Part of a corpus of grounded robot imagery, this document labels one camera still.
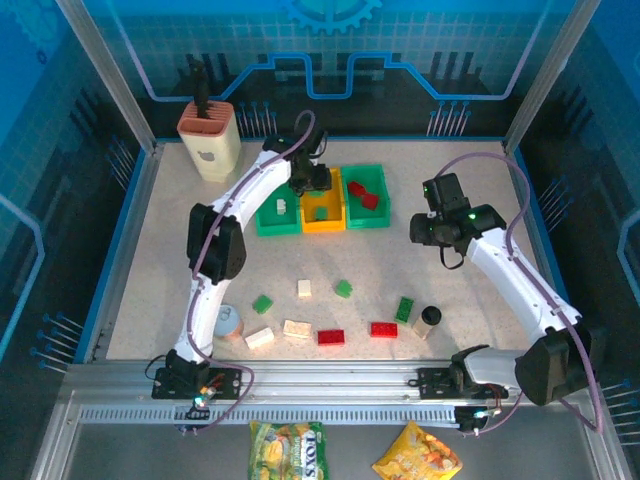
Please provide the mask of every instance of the snack bag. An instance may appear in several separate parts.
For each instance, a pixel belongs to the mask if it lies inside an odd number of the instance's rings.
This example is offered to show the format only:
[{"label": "snack bag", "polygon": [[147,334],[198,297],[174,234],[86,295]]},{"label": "snack bag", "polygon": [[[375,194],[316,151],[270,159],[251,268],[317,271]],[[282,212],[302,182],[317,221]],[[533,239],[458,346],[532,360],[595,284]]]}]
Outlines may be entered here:
[{"label": "snack bag", "polygon": [[249,480],[329,480],[321,423],[251,422]]},{"label": "snack bag", "polygon": [[462,462],[411,421],[373,469],[383,480],[449,480],[462,469]]}]

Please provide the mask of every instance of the yellow snack bag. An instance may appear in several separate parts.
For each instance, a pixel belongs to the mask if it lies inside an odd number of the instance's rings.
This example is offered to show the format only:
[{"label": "yellow snack bag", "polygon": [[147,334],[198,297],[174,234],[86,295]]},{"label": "yellow snack bag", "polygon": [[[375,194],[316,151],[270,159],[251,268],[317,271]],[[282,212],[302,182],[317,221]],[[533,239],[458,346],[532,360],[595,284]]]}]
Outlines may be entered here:
[{"label": "yellow snack bag", "polygon": [[462,469],[462,462],[411,421],[373,469],[383,480],[449,480]]}]

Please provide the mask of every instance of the green block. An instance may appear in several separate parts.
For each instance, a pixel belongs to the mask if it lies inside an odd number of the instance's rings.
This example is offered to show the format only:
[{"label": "green block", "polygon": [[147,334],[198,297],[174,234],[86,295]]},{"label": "green block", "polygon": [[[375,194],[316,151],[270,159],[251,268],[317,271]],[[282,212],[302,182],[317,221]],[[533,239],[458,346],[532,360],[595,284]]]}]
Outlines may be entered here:
[{"label": "green block", "polygon": [[260,295],[258,299],[253,302],[253,309],[262,315],[271,308],[271,305],[273,305],[273,300],[266,295]]},{"label": "green block", "polygon": [[327,218],[329,218],[329,212],[327,210],[327,207],[316,207],[315,214],[316,214],[316,222],[321,220],[326,220]]},{"label": "green block", "polygon": [[413,299],[402,297],[400,305],[398,305],[398,311],[396,312],[396,322],[407,324],[407,322],[409,322],[409,316],[411,315],[412,308]]},{"label": "green block", "polygon": [[342,298],[349,298],[351,296],[351,292],[353,292],[351,284],[346,280],[340,280],[340,283],[336,286],[336,293]]}]

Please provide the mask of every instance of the black cap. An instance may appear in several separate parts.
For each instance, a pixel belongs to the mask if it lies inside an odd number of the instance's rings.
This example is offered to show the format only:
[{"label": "black cap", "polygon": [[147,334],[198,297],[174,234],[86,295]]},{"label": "black cap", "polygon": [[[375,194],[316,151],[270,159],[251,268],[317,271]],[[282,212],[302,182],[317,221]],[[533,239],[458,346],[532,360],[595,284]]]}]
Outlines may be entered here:
[{"label": "black cap", "polygon": [[428,306],[422,311],[422,321],[427,325],[437,325],[442,319],[442,312],[438,307]]}]

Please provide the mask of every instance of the small cylinder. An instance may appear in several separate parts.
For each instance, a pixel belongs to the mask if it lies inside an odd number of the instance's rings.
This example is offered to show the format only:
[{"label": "small cylinder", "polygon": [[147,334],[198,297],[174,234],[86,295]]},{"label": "small cylinder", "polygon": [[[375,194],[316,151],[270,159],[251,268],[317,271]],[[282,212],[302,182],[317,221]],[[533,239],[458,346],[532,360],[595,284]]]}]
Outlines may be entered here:
[{"label": "small cylinder", "polygon": [[431,329],[440,323],[441,319],[440,310],[437,307],[429,306],[422,311],[420,318],[413,324],[413,331],[422,340],[425,340]]}]

